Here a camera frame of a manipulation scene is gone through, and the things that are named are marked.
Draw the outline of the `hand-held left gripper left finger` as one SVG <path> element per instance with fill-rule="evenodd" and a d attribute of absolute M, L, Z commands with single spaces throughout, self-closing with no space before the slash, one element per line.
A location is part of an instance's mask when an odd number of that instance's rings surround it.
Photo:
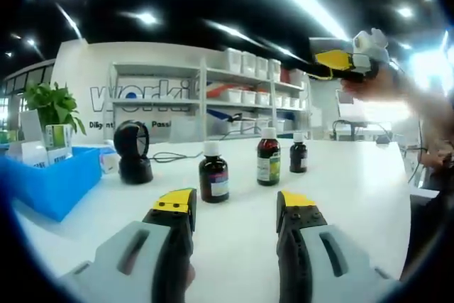
<path fill-rule="evenodd" d="M 184 302 L 195 221 L 196 190 L 168 192 L 60 285 L 78 302 Z"/>

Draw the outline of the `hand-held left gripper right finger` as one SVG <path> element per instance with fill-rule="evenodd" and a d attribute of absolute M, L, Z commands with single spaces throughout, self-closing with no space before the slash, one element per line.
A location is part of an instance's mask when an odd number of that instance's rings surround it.
<path fill-rule="evenodd" d="M 381 302 L 395 279 L 303 194 L 277 194 L 281 302 Z"/>

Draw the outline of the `person's right hand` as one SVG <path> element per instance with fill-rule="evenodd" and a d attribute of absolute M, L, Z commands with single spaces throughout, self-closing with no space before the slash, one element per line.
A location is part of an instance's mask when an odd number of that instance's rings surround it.
<path fill-rule="evenodd" d="M 411 80 L 402 72 L 384 66 L 372 79 L 354 82 L 343 79 L 342 90 L 361 101 L 400 101 L 411 88 Z"/>

